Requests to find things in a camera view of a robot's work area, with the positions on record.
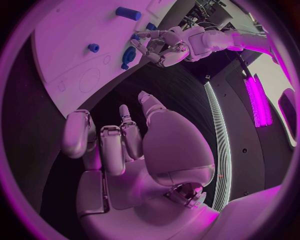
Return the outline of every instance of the dark floor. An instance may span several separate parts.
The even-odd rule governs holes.
[[[121,82],[91,111],[97,129],[105,125],[120,125],[119,106],[126,104],[142,136],[147,132],[146,119],[138,102],[144,90],[157,97],[168,109],[189,119],[207,140],[217,163],[217,141],[213,117],[203,84],[183,65],[159,68],[147,64]],[[40,215],[60,233],[71,240],[85,239],[76,216],[76,191],[84,172],[82,159],[70,159],[61,153],[49,173]],[[205,187],[205,203],[213,203],[216,176]]]

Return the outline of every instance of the purple light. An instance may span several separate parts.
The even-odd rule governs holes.
[[[265,127],[272,124],[272,115],[269,102],[264,88],[256,75],[255,79],[251,76],[245,81],[249,94],[255,127]]]

